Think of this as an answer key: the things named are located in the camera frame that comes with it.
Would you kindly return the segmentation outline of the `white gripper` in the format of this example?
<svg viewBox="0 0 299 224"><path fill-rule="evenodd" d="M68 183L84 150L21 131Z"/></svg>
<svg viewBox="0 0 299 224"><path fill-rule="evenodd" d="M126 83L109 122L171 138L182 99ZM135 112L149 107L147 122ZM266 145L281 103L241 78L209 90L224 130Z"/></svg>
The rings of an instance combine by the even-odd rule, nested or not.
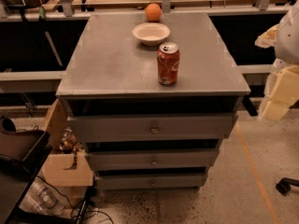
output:
<svg viewBox="0 0 299 224"><path fill-rule="evenodd" d="M278 25L274 25L255 40L260 48L276 45ZM270 120L282 119L290 107L299 101L299 65L275 59L266 80L264 98L261 101L261 117Z"/></svg>

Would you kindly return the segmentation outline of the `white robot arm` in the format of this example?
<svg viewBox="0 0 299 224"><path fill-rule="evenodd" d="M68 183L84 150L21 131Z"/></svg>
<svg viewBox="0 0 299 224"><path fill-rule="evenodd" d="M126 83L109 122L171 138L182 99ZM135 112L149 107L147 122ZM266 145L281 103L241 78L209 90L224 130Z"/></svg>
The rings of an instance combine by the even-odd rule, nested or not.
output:
<svg viewBox="0 0 299 224"><path fill-rule="evenodd" d="M266 80L260 116L270 120L282 119L299 101L299 1L279 24L260 35L255 45L264 49L273 47L276 55Z"/></svg>

